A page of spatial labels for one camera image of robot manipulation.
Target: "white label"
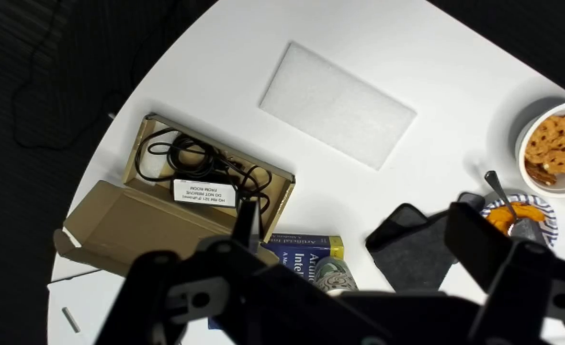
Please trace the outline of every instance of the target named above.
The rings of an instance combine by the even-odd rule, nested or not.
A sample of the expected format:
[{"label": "white label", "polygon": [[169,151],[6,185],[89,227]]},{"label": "white label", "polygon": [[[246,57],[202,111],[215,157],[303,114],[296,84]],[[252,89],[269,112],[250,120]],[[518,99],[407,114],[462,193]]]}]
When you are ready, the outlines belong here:
[{"label": "white label", "polygon": [[232,183],[177,178],[173,180],[173,199],[183,203],[236,206],[236,189]]}]

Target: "food bowl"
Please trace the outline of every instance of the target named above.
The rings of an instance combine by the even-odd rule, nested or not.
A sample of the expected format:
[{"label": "food bowl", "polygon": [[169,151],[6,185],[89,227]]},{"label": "food bowl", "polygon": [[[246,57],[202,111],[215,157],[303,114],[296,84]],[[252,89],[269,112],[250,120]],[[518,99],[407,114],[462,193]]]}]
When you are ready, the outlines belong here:
[{"label": "food bowl", "polygon": [[550,111],[543,112],[541,116],[537,116],[535,120],[531,120],[524,130],[522,134],[518,135],[518,141],[516,141],[516,157],[518,157],[518,166],[520,166],[520,172],[524,176],[524,180],[529,183],[529,187],[533,187],[535,191],[539,193],[545,193],[545,195],[550,195],[550,197],[565,197],[565,174],[558,174],[556,176],[556,183],[552,185],[547,185],[545,181],[539,181],[535,180],[529,170],[527,170],[527,162],[525,162],[525,157],[527,157],[527,147],[533,137],[533,134],[537,132],[537,128],[541,128],[541,124],[545,120],[548,120],[550,116],[556,116],[556,114],[565,114],[565,103],[558,105],[558,107],[552,107]]},{"label": "food bowl", "polygon": [[[522,203],[522,204],[533,204],[535,208],[539,208],[543,214],[545,214],[545,220],[539,222],[541,229],[543,229],[543,235],[547,239],[547,243],[550,247],[554,247],[556,239],[558,239],[558,218],[556,218],[556,212],[554,212],[554,206],[539,197],[539,195],[531,195],[531,193],[522,193],[522,191],[514,191],[514,193],[508,193],[508,199],[510,203]],[[491,199],[485,208],[481,210],[481,214],[485,218],[489,218],[489,214],[495,210],[495,208],[504,208],[506,210],[506,201],[501,199],[501,197],[495,197]]]}]

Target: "snack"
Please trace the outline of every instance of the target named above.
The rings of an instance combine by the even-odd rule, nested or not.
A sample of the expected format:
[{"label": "snack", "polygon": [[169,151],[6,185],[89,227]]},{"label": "snack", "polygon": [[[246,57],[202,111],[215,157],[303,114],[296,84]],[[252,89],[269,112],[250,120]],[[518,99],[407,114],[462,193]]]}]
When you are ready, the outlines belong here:
[{"label": "snack", "polygon": [[[535,222],[543,222],[547,218],[547,214],[535,204],[512,203],[512,206],[520,218],[531,218]],[[514,216],[506,204],[493,208],[487,218],[502,233],[508,233],[510,226],[514,224]]]},{"label": "snack", "polygon": [[533,164],[531,160],[525,160],[527,172],[533,180],[545,183],[545,185],[554,185],[556,183],[556,174],[550,174],[545,170],[541,164]]},{"label": "snack", "polygon": [[565,114],[547,118],[531,135],[525,166],[533,180],[554,185],[565,174]]}]

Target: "dark floor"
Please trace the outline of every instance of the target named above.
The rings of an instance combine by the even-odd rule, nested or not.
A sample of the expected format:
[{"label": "dark floor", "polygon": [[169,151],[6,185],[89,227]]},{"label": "dark floor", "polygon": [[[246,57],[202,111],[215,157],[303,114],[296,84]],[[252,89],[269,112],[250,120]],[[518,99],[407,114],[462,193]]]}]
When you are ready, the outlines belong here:
[{"label": "dark floor", "polygon": [[[565,86],[565,0],[434,1]],[[206,7],[0,0],[0,342],[47,342],[50,235],[108,112]]]}]

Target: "blue book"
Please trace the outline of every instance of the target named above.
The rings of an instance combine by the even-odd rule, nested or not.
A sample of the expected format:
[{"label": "blue book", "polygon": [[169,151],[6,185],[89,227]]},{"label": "blue book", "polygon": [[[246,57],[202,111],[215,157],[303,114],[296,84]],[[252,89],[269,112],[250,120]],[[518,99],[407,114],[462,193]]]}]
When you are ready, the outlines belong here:
[{"label": "blue book", "polygon": [[275,233],[263,247],[309,281],[315,281],[315,268],[321,258],[336,256],[344,260],[342,235]]}]

